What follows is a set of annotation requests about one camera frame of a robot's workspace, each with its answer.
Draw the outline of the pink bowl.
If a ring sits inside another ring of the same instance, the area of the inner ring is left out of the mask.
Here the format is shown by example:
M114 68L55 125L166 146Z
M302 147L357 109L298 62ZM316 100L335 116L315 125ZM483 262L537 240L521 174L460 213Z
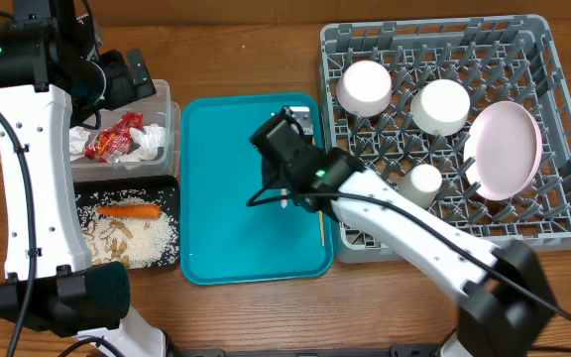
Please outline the pink bowl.
M372 60L352 63L343 73L336 88L336 98L347 112L372 117L384 112L393 94L390 73Z

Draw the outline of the white plastic fork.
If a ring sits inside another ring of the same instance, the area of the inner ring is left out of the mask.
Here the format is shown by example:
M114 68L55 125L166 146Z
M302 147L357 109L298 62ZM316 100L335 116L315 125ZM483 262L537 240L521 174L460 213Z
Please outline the white plastic fork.
M282 189L281 189L281 195L287 195L287 189L286 189L286 188L282 188ZM286 207L287 207L287 199L282 199L282 200L281 200L281 207L282 207L282 208L286 208Z

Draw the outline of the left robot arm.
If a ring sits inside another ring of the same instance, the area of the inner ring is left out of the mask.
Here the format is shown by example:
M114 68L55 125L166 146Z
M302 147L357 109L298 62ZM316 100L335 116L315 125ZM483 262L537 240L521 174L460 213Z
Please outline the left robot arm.
M76 212L69 129L155 93L139 51L99 45L93 18L70 1L17 1L0 29L0 318L114 356L173 356L168 335L132 307L124 265L92 262Z

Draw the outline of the white cup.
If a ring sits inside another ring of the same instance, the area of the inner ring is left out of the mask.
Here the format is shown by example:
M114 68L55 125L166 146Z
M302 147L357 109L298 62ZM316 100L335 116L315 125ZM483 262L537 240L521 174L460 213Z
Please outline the white cup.
M442 183L442 175L438 168L429 164L421 164L401 178L398 192L414 204L428 208L433 203Z

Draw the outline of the white round plate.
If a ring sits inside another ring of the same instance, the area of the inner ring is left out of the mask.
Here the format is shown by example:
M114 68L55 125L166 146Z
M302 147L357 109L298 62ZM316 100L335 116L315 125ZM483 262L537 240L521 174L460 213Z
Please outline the white round plate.
M537 172L542 137L534 117L521 105L500 101L486 107L469 129L463 158L470 184L487 200L509 199L523 191Z

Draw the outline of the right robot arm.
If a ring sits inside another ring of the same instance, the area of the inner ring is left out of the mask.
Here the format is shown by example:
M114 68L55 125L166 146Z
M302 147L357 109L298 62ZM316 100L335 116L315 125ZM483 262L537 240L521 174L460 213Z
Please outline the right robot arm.
M525 356L555 314L555 296L536 254L513 240L500 247L437 218L397 193L348 152L316 147L282 109L250 138L288 199L321 211L392 248L458 306L458 325L440 356Z

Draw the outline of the small white bowl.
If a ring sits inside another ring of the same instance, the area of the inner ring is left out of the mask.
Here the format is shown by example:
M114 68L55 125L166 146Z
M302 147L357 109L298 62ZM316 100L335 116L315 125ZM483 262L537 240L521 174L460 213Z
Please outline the small white bowl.
M451 79L437 79L421 88L410 103L413 123L429 135L449 136L465 125L470 111L467 90Z

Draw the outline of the orange carrot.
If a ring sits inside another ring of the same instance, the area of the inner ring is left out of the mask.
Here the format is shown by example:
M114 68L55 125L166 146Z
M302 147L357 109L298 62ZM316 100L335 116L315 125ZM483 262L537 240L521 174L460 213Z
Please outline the orange carrot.
M100 215L137 219L158 219L162 215L162 210L155 204L102 206L97 207L96 212Z

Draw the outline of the white tissue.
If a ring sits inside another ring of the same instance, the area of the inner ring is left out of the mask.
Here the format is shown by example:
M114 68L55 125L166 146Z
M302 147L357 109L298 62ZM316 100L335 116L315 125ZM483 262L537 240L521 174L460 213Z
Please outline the white tissue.
M158 124L145 126L142 130L130 128L129 133L137 148L121 156L121 163L151 161L158 155L158 148L167 143L166 128Z

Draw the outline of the wooden chopstick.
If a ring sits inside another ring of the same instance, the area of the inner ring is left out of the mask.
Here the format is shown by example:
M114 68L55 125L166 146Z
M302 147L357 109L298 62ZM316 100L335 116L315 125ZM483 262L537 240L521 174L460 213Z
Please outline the wooden chopstick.
M316 146L314 138L312 138L311 143L313 146ZM318 213L318 221L319 221L319 233L320 233L321 246L325 247L325 232L324 232L323 212L319 210L317 213Z

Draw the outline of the red snack wrapper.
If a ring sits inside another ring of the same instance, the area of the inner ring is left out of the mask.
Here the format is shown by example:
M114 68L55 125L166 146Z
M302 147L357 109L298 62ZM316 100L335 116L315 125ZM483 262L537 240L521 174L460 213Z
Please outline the red snack wrapper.
M121 119L101 131L86 146L84 156L100 163L117 163L119 158L127 154L133 143L131 129L142 129L144 116L141 113L127 112Z

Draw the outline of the white napkin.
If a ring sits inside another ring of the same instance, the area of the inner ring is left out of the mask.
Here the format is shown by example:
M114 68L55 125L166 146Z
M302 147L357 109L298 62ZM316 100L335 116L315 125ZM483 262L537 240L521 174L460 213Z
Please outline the white napkin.
M84 153L86 143L90 136L90 132L81 127L69 129L69 153L72 156L82 155Z

